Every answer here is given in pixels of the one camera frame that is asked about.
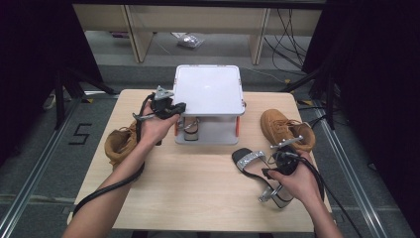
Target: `white box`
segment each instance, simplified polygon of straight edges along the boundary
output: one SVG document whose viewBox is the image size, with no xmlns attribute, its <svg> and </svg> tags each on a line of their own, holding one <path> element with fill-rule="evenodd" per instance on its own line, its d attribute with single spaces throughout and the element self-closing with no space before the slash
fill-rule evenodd
<svg viewBox="0 0 420 238">
<path fill-rule="evenodd" d="M 237 66 L 180 65 L 176 69 L 173 93 L 173 104 L 186 103 L 181 117 L 198 117 L 200 120 L 197 141 L 185 141 L 183 130 L 176 130 L 176 143 L 238 143 L 239 119 L 245 113 L 245 101 Z"/>
</svg>

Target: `forearm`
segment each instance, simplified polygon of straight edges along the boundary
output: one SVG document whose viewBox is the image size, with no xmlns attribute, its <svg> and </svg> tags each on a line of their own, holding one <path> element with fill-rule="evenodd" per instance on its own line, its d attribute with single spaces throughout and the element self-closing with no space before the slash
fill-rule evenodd
<svg viewBox="0 0 420 238">
<path fill-rule="evenodd" d="M 133 175 L 142 166 L 154 145 L 147 140 L 142 141 L 98 189 Z M 126 184 L 87 202 L 75 214 L 63 237 L 106 237 L 118 217 L 131 185 Z"/>
<path fill-rule="evenodd" d="M 330 212 L 319 198 L 304 203 L 315 227 L 317 237 L 343 237 Z"/>
</svg>

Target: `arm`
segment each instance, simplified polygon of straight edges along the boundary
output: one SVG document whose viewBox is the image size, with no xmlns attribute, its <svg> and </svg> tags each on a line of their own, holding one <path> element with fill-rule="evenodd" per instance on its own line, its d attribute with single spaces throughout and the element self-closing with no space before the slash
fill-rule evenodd
<svg viewBox="0 0 420 238">
<path fill-rule="evenodd" d="M 308 153 L 298 151 L 298 154 L 312 163 Z M 343 237 L 322 201 L 314 176 L 306 166 L 299 163 L 296 171 L 290 176 L 284 176 L 276 171 L 269 171 L 268 174 L 278 180 L 291 195 L 303 203 L 311 216 L 318 237 Z"/>
<path fill-rule="evenodd" d="M 145 115 L 152 112 L 150 104 L 145 107 Z M 133 175 L 143 164 L 155 144 L 162 140 L 169 128 L 178 120 L 174 115 L 166 120 L 157 117 L 142 124 L 142 139 L 115 171 L 98 187 L 114 184 Z M 109 191 L 87 202 L 74 215 L 64 231 L 63 237 L 106 237 L 120 213 L 131 188 L 131 183 Z"/>
</svg>

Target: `tape mark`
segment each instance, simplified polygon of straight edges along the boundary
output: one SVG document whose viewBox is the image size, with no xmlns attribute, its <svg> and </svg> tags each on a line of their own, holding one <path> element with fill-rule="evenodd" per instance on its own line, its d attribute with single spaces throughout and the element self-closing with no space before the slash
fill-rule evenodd
<svg viewBox="0 0 420 238">
<path fill-rule="evenodd" d="M 80 146 L 80 145 L 84 145 L 87 141 L 87 138 L 89 137 L 90 134 L 88 133 L 79 133 L 79 130 L 81 127 L 90 127 L 92 126 L 91 123 L 79 123 L 76 131 L 73 133 L 73 136 L 77 136 L 77 137 L 84 137 L 82 142 L 69 142 L 68 145 L 71 146 Z"/>
</svg>

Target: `brown leather boot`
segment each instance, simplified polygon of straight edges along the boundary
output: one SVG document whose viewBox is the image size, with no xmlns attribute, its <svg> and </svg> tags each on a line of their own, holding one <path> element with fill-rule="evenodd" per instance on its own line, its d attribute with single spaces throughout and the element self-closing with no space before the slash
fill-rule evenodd
<svg viewBox="0 0 420 238">
<path fill-rule="evenodd" d="M 109 164 L 117 168 L 137 145 L 136 120 L 129 128 L 111 132 L 105 141 L 105 155 L 111 160 Z"/>
<path fill-rule="evenodd" d="M 268 109 L 262 114 L 261 127 L 262 133 L 272 145 L 300 135 L 303 139 L 291 144 L 295 150 L 310 152 L 315 146 L 315 134 L 307 123 L 289 120 L 277 109 Z"/>
</svg>

